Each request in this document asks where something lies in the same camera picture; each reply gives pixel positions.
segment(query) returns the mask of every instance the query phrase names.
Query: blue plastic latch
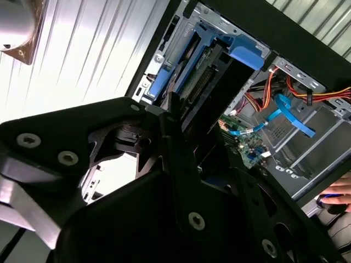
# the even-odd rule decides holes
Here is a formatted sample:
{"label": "blue plastic latch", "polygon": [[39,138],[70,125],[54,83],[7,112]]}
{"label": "blue plastic latch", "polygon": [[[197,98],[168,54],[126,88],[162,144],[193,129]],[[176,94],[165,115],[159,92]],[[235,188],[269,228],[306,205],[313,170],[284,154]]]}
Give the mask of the blue plastic latch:
{"label": "blue plastic latch", "polygon": [[262,51],[256,47],[255,41],[244,35],[233,37],[229,55],[254,70],[259,70],[264,64]]}
{"label": "blue plastic latch", "polygon": [[152,96],[156,96],[163,87],[164,82],[167,80],[169,71],[164,70],[163,68],[160,69],[157,77],[152,84],[151,88],[149,89],[149,94]]}

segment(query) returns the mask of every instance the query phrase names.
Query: orange wire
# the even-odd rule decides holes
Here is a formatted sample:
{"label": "orange wire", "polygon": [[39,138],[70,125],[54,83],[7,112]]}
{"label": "orange wire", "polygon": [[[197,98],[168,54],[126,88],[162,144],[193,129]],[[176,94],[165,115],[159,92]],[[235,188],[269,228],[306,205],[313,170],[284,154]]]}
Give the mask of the orange wire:
{"label": "orange wire", "polygon": [[270,73],[270,75],[269,75],[269,78],[268,78],[268,85],[267,85],[267,96],[265,97],[265,96],[263,95],[264,104],[263,104],[263,106],[262,106],[262,109],[267,108],[268,105],[269,105],[270,93],[271,93],[271,91],[270,91],[270,90],[271,90],[270,84],[271,84],[273,75],[274,75],[274,73],[275,73],[277,70],[278,70],[277,67],[274,68],[274,69],[272,70],[272,72]]}

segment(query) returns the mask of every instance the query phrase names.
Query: wire bundle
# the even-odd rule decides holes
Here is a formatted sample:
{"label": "wire bundle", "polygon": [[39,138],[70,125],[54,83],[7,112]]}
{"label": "wire bundle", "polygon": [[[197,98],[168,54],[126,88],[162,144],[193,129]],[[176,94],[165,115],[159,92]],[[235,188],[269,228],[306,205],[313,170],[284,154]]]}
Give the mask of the wire bundle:
{"label": "wire bundle", "polygon": [[[286,84],[290,90],[290,92],[297,98],[304,100],[307,102],[308,94],[298,93],[291,84],[291,78],[289,75],[286,76]],[[332,98],[344,98],[351,99],[351,87],[340,90],[339,92],[330,92],[330,93],[320,93],[313,94],[312,102],[324,101]]]}
{"label": "wire bundle", "polygon": [[272,82],[273,75],[277,70],[278,70],[277,67],[271,70],[270,75],[265,83],[262,104],[260,104],[257,101],[257,99],[255,99],[250,93],[247,92],[245,94],[245,98],[249,101],[249,103],[252,105],[255,111],[264,110],[269,106],[269,101],[271,96],[271,82]]}

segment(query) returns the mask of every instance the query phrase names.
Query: black metal arm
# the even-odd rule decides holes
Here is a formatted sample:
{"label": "black metal arm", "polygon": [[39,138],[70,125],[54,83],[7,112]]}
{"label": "black metal arm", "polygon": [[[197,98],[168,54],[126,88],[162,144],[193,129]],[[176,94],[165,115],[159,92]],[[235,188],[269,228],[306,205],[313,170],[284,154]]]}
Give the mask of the black metal arm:
{"label": "black metal arm", "polygon": [[81,201],[77,188],[89,168],[138,154],[136,180],[70,216],[55,262],[292,262],[287,251],[298,262],[344,262],[268,171],[244,169],[217,127],[208,134],[216,186],[201,181],[199,160],[206,166],[209,156],[200,158],[199,149],[207,142],[195,158],[178,106],[172,93],[168,111],[119,98],[0,125],[0,173],[45,211],[65,214],[61,222],[75,211],[72,200]]}

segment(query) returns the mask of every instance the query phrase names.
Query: screw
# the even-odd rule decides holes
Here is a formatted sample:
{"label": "screw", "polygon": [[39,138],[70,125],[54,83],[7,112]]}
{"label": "screw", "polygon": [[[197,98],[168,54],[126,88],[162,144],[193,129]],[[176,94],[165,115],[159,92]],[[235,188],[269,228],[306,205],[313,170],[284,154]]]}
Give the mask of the screw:
{"label": "screw", "polygon": [[276,251],[275,246],[268,239],[262,240],[262,246],[263,246],[264,251],[268,255],[270,255],[273,259],[278,256],[278,252]]}
{"label": "screw", "polygon": [[17,144],[24,148],[35,148],[41,144],[40,137],[33,133],[22,133],[17,136]]}
{"label": "screw", "polygon": [[78,162],[78,155],[71,151],[62,151],[58,155],[60,163],[66,166],[72,166]]}
{"label": "screw", "polygon": [[135,111],[140,111],[140,108],[137,105],[131,104],[131,108]]}
{"label": "screw", "polygon": [[189,224],[196,230],[203,230],[205,228],[205,221],[197,212],[191,212],[188,216]]}

